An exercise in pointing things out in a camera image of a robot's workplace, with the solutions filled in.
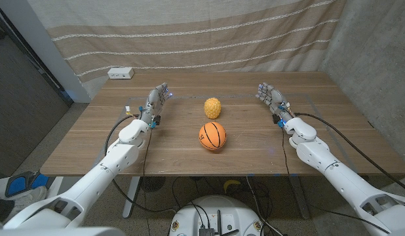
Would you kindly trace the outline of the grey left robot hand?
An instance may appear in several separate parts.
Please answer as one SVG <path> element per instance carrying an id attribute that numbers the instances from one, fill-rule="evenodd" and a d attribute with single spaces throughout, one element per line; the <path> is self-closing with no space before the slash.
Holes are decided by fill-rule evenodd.
<path id="1" fill-rule="evenodd" d="M 171 97 L 172 93 L 169 92 L 167 83 L 155 87 L 145 101 L 140 120 L 148 125 L 151 124 L 154 118 L 161 114 L 164 103 Z"/>

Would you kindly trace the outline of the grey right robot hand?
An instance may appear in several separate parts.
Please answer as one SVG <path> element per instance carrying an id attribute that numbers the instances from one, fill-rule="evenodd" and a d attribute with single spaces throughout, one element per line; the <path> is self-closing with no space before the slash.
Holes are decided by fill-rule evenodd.
<path id="1" fill-rule="evenodd" d="M 273 85 L 267 83 L 258 85 L 256 97 L 269 107 L 269 110 L 273 114 L 274 124 L 282 123 L 284 125 L 295 117 L 294 113 L 290 110 L 289 101 Z"/>

